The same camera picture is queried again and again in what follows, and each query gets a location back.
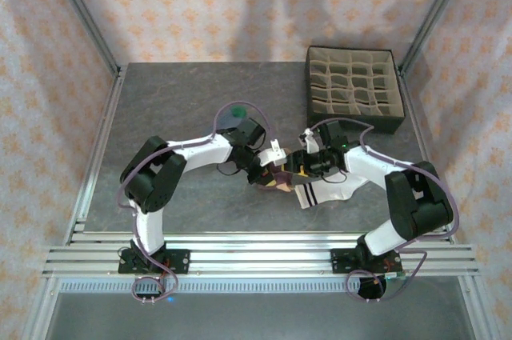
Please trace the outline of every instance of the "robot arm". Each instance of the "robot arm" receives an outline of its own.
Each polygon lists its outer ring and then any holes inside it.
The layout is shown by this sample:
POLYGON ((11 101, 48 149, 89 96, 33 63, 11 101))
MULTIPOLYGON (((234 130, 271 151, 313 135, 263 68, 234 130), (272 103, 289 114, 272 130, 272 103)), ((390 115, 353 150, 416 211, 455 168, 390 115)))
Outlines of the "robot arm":
MULTIPOLYGON (((370 153, 377 152, 368 146, 365 151, 358 142, 348 143, 339 122, 328 122, 318 128, 324 145, 322 149, 314 146, 308 131, 301 136, 306 150, 293 152, 282 166, 283 170, 317 178, 337 168, 366 178, 387 193, 390 219, 358 240, 353 261, 361 269, 370 270, 372 262, 382 259, 400 245, 453 220, 451 206, 437 184, 414 170, 404 170, 372 156, 370 153)), ((378 155, 396 162, 383 154, 378 155)), ((429 162, 414 166, 438 176, 429 162)))
POLYGON ((137 211, 136 227, 138 240, 130 243, 131 262, 136 262, 137 271, 155 272, 158 268, 143 255, 143 251, 163 263, 166 260, 165 242, 162 230, 164 206, 171 199, 181 176, 190 170, 209 164, 234 162, 238 169, 247 172, 250 184, 266 185, 274 177, 266 164, 282 160, 286 155, 272 141, 273 148, 260 152, 251 147, 265 133, 265 130, 253 119, 243 121, 236 128, 218 130, 213 138, 202 144, 207 137, 184 142, 166 142, 158 136, 149 138, 121 175, 124 182, 128 174, 145 158, 169 146, 181 146, 166 154, 157 156, 143 167, 128 183, 125 195, 137 211))

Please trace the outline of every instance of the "white sock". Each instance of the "white sock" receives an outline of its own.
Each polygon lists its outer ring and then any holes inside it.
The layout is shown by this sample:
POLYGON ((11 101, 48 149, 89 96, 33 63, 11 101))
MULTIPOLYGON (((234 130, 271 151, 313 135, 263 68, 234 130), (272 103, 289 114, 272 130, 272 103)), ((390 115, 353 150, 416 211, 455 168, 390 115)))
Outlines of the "white sock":
POLYGON ((350 173, 336 173, 324 179, 328 182, 320 179, 295 186, 301 208, 309 208, 329 200, 348 200, 357 188, 368 182, 367 179, 350 173))

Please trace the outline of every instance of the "gray table surface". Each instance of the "gray table surface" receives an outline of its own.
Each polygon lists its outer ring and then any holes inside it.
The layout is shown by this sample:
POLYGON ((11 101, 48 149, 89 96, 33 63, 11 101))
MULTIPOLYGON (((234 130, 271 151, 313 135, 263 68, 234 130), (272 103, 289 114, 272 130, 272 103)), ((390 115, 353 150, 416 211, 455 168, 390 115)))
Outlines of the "gray table surface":
MULTIPOLYGON (((120 173, 148 137, 181 141, 204 136, 217 109, 234 100, 259 106, 281 146, 300 148, 298 136, 306 127, 303 62, 129 64, 86 231, 131 230, 131 216, 116 207, 115 193, 120 173)), ((347 136, 354 140, 358 134, 347 136)), ((395 134, 370 134, 366 141, 395 158, 422 159, 408 115, 395 134)), ((163 223, 165 232, 366 231, 388 217, 386 193, 374 184, 356 190, 348 201, 302 210, 295 193, 259 190, 247 184, 243 173, 226 177, 208 166, 183 175, 163 223)))

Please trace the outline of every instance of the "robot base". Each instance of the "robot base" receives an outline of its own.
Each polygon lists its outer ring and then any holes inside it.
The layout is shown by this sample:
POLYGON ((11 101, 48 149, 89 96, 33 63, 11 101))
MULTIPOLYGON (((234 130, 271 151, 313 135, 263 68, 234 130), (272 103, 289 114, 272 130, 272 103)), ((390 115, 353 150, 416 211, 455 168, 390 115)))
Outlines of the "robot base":
MULTIPOLYGON (((133 240, 131 248, 125 248, 119 251, 120 274, 161 274, 162 270, 145 258, 140 249, 137 248, 133 240)), ((175 274, 188 274, 190 265, 189 250, 168 250, 164 245, 157 250, 151 257, 166 265, 175 274)))
MULTIPOLYGON (((349 274, 353 270, 364 269, 374 274, 386 274, 389 272, 401 273, 402 260, 400 255, 394 250, 373 258, 372 262, 368 262, 364 266, 360 266, 357 258, 356 249, 333 249, 330 250, 330 259, 332 261, 333 274, 349 274)), ((381 282, 382 290, 374 278, 360 278, 361 286, 358 295, 365 299, 381 298, 386 292, 386 278, 377 276, 381 282)))

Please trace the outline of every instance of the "metal frame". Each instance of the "metal frame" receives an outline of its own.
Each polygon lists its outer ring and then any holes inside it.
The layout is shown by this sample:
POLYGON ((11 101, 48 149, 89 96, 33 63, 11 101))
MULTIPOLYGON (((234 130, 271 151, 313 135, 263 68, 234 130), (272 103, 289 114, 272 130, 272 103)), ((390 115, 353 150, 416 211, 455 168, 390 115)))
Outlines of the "metal frame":
MULTIPOLYGON (((404 77, 421 53, 448 1, 434 1, 399 66, 400 87, 424 158, 428 158, 428 153, 404 77)), ((128 244, 130 233, 83 231, 126 67, 117 66, 84 1, 70 2, 110 71, 117 76, 104 107, 102 123, 66 239, 62 246, 50 249, 43 271, 45 281, 30 312, 22 337, 25 339, 46 336, 60 293, 128 293, 130 280, 133 279, 133 276, 117 273, 117 252, 128 244)), ((340 287, 343 279, 332 274, 329 251, 331 248, 352 248, 359 236, 360 233, 338 232, 170 234, 166 236, 166 243, 172 248, 192 250, 190 273, 180 276, 184 286, 180 292, 187 292, 186 289, 224 293, 255 290, 272 293, 287 290, 343 292, 340 287)), ((486 288, 471 246, 457 244, 456 239, 451 238, 438 242, 417 242, 411 247, 424 249, 428 253, 418 276, 458 277, 475 336, 484 339, 498 338, 498 327, 490 313, 486 288)), ((406 273, 411 272, 419 260, 417 255, 403 255, 402 258, 406 273)))
POLYGON ((76 14, 82 22, 83 26, 86 28, 86 31, 89 34, 94 45, 96 46, 96 49, 102 56, 102 59, 105 62, 107 68, 112 73, 112 75, 116 75, 119 72, 118 64, 116 63, 114 55, 110 51, 109 46, 106 44, 106 41, 103 38, 98 26, 94 22, 92 15, 87 9, 85 2, 83 0, 69 1, 74 10, 76 11, 76 14))
POLYGON ((435 25, 438 23, 438 20, 444 13, 449 1, 450 0, 434 0, 434 3, 430 7, 425 20, 423 20, 423 23, 419 27, 419 30, 416 33, 416 36, 414 37, 409 50, 406 53, 406 56, 399 64, 398 71, 401 74, 407 76, 409 73, 410 68, 420 55, 425 41, 432 33, 432 30, 435 28, 435 25))

